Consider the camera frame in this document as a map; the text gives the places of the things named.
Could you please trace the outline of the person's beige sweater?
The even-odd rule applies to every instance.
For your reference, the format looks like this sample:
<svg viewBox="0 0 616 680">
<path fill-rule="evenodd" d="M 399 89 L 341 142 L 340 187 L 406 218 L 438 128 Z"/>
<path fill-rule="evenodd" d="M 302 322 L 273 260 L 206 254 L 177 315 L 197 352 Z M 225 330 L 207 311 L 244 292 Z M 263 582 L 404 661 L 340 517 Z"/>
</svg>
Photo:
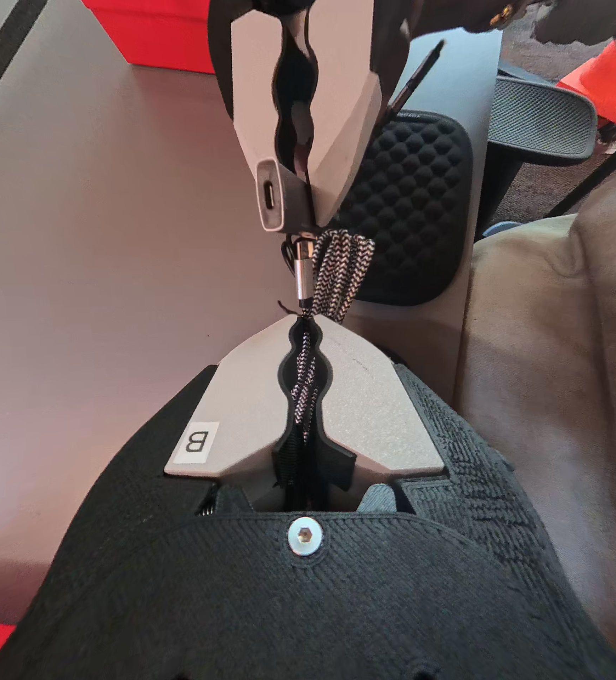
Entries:
<svg viewBox="0 0 616 680">
<path fill-rule="evenodd" d="M 515 465 L 616 649 L 616 177 L 474 247 L 456 410 Z"/>
</svg>

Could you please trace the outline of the black honeycomb pouch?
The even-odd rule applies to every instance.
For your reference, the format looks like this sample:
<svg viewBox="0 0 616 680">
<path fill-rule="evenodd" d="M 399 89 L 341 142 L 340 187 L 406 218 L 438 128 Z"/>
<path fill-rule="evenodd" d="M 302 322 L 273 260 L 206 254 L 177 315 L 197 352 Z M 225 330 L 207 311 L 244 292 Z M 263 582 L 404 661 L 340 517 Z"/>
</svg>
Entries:
<svg viewBox="0 0 616 680">
<path fill-rule="evenodd" d="M 367 147 L 336 225 L 374 242 L 356 299 L 397 307 L 431 302 L 464 251 L 473 147 L 452 118 L 405 110 Z"/>
</svg>

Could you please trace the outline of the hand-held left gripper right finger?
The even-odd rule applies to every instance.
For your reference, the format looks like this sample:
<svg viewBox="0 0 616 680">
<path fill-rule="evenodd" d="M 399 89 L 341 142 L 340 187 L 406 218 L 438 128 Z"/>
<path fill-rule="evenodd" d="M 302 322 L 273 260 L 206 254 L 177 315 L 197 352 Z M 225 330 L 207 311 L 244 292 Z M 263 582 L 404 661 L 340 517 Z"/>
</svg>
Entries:
<svg viewBox="0 0 616 680">
<path fill-rule="evenodd" d="M 343 491 L 441 475 L 445 464 L 394 363 L 369 341 L 328 318 L 316 318 L 328 383 L 319 407 L 321 433 L 346 453 Z"/>
</svg>

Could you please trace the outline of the grey usb hub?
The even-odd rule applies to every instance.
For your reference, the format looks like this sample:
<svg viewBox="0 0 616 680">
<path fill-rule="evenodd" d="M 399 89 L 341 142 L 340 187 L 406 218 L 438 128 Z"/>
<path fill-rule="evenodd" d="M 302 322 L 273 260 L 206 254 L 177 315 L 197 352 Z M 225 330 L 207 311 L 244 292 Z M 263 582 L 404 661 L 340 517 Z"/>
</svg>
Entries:
<svg viewBox="0 0 616 680">
<path fill-rule="evenodd" d="M 308 159 L 314 137 L 309 105 L 295 101 L 288 118 L 280 119 L 280 150 L 262 158 L 255 168 L 255 186 L 261 224 L 266 232 L 315 235 Z"/>
</svg>

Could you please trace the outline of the person's right hand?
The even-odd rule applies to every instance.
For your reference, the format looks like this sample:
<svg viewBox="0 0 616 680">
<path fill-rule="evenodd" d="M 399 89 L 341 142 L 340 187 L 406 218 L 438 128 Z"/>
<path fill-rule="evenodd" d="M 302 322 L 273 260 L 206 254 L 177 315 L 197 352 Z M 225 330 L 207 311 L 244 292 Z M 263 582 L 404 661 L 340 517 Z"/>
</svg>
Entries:
<svg viewBox="0 0 616 680">
<path fill-rule="evenodd" d="M 501 1 L 413 1 L 407 19 L 409 39 L 457 28 L 487 32 L 502 7 Z"/>
</svg>

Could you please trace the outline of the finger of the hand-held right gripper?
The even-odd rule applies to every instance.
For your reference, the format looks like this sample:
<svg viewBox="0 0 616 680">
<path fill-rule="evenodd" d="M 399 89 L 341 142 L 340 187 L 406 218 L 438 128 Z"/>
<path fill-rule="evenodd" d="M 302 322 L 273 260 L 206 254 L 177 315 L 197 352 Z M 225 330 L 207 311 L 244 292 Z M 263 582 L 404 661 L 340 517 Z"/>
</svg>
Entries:
<svg viewBox="0 0 616 680">
<path fill-rule="evenodd" d="M 312 145 L 292 190 L 292 227 L 323 228 L 354 183 L 383 102 L 372 69 L 374 1 L 293 1 L 292 30 L 315 68 Z"/>
<path fill-rule="evenodd" d="M 294 168 L 294 125 L 278 70 L 284 48 L 281 21 L 252 9 L 231 25 L 233 124 L 249 168 L 268 158 Z"/>
</svg>

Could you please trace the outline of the person's right forearm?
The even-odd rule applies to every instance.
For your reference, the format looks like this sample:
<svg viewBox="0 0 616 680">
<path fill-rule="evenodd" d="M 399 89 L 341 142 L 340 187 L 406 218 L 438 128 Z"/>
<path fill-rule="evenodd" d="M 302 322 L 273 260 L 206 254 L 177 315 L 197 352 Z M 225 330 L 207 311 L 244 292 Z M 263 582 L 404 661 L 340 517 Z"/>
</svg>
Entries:
<svg viewBox="0 0 616 680">
<path fill-rule="evenodd" d="M 523 1 L 534 6 L 532 37 L 557 46 L 575 42 L 595 46 L 616 43 L 616 1 Z"/>
</svg>

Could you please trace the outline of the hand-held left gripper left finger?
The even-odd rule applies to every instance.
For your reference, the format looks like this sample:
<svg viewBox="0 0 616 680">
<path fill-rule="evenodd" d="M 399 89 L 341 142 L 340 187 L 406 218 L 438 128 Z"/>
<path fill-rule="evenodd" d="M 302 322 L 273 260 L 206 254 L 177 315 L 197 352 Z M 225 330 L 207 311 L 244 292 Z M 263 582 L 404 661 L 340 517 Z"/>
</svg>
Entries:
<svg viewBox="0 0 616 680">
<path fill-rule="evenodd" d="M 287 428 L 281 362 L 292 351 L 296 316 L 265 328 L 218 364 L 166 466 L 173 477 L 239 486 L 252 505 L 282 505 L 272 449 Z"/>
</svg>

